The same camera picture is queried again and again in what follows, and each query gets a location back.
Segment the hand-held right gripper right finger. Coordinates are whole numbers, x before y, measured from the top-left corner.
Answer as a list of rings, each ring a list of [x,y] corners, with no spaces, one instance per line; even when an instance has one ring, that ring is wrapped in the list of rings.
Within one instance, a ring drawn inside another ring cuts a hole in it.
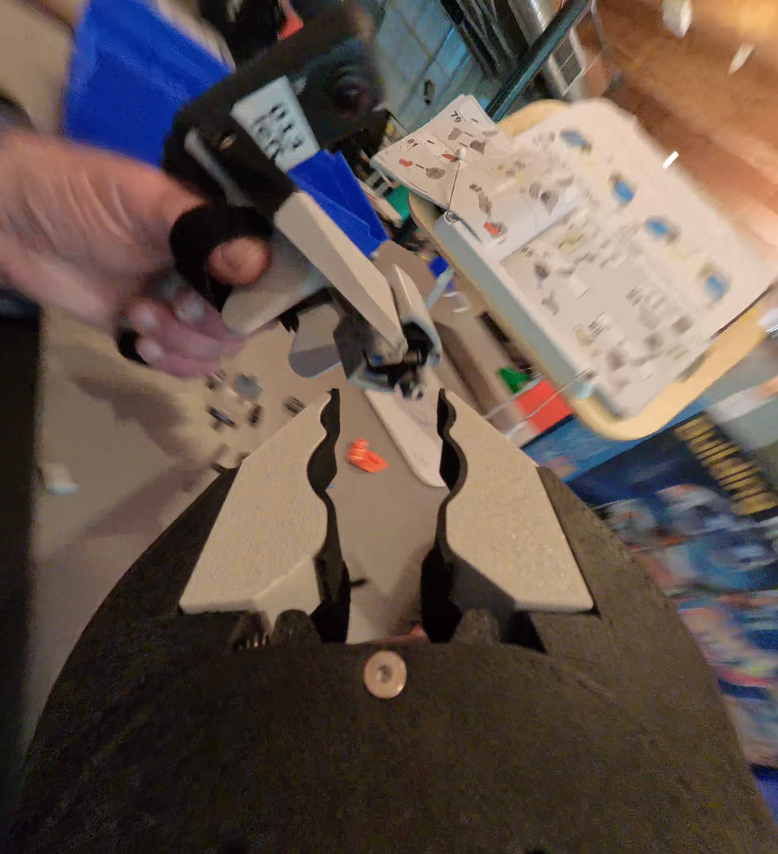
[[[421,565],[421,623],[446,643],[467,612],[508,640],[522,615],[591,613],[594,600],[539,467],[459,396],[437,398],[447,494]]]

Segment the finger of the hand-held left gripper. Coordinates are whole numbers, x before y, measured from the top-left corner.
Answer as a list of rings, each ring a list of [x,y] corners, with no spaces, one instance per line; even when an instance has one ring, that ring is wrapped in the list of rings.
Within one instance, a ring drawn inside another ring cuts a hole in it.
[[[420,367],[436,367],[441,360],[441,341],[429,309],[413,278],[400,266],[387,273],[407,352]]]
[[[275,213],[275,227],[358,311],[389,353],[405,353],[406,337],[385,276],[304,192],[294,192]]]

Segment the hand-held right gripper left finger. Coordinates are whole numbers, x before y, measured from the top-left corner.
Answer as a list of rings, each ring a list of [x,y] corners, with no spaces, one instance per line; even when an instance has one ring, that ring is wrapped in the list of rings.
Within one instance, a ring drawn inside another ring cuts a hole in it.
[[[182,612],[253,613],[272,627],[296,610],[324,642],[347,642],[351,578],[329,495],[340,432],[340,391],[331,389],[244,460],[181,594]]]

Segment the black toy pulley wheel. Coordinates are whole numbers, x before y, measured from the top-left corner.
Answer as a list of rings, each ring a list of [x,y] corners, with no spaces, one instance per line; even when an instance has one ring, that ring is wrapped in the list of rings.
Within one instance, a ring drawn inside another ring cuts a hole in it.
[[[411,344],[402,360],[387,368],[390,388],[405,399],[420,399],[424,394],[425,370],[432,350],[429,342]]]

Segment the person's left hand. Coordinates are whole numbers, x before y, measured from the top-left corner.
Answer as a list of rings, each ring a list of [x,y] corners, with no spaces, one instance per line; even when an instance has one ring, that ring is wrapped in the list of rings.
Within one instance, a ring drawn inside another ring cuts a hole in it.
[[[0,289],[116,337],[136,333],[152,369],[203,378],[245,340],[181,286],[153,290],[173,266],[170,230],[204,199],[160,170],[59,137],[0,131]]]

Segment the orange ribbed panel piece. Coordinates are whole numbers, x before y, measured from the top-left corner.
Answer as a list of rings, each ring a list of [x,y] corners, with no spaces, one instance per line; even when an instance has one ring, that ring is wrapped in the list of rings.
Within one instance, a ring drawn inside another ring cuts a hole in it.
[[[370,447],[368,441],[357,439],[351,442],[346,450],[347,462],[360,471],[377,474],[388,469],[386,460]]]

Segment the small red box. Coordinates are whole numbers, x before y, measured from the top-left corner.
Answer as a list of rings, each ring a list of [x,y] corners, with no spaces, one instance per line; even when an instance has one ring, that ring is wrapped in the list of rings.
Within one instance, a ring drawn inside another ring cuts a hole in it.
[[[529,430],[541,435],[574,418],[573,410],[556,392],[552,383],[538,379],[514,401]]]

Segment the white rounded board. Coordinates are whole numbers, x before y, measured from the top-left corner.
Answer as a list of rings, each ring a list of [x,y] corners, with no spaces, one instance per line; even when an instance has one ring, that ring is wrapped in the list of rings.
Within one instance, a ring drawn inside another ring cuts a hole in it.
[[[418,399],[373,390],[363,392],[413,475],[428,487],[445,487],[440,474],[443,442],[437,431],[438,389]]]

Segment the blue plastic box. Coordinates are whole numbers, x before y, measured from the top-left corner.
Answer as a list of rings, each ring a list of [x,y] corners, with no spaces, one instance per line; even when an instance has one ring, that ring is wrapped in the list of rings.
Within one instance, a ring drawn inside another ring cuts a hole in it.
[[[251,57],[243,35],[203,47],[152,2],[89,2],[75,32],[64,94],[65,135],[156,165],[200,186],[184,147],[191,130],[233,121],[370,257],[389,239],[343,155],[331,154],[377,117],[383,84],[372,19],[349,4],[307,16],[298,32]]]

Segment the printed toy box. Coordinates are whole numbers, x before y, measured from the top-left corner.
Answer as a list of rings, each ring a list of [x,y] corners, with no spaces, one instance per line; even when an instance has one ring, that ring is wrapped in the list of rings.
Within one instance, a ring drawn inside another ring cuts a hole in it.
[[[778,768],[778,487],[697,406],[639,441],[566,419],[524,448],[672,598],[750,763]]]

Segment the small white piece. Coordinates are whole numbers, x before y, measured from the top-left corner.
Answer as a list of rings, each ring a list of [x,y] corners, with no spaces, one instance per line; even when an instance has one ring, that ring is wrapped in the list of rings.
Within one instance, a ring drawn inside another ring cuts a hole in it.
[[[38,465],[38,474],[43,489],[49,495],[69,496],[77,493],[79,485],[70,469],[53,461],[42,461]]]

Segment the black metal pole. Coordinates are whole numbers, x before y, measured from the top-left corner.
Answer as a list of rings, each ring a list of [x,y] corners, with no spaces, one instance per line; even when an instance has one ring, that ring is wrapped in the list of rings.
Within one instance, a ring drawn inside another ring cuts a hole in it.
[[[551,22],[527,48],[510,75],[490,99],[486,108],[490,119],[500,122],[509,114],[510,108],[541,73],[570,31],[585,16],[596,10],[597,2],[593,1],[566,1],[561,5]]]

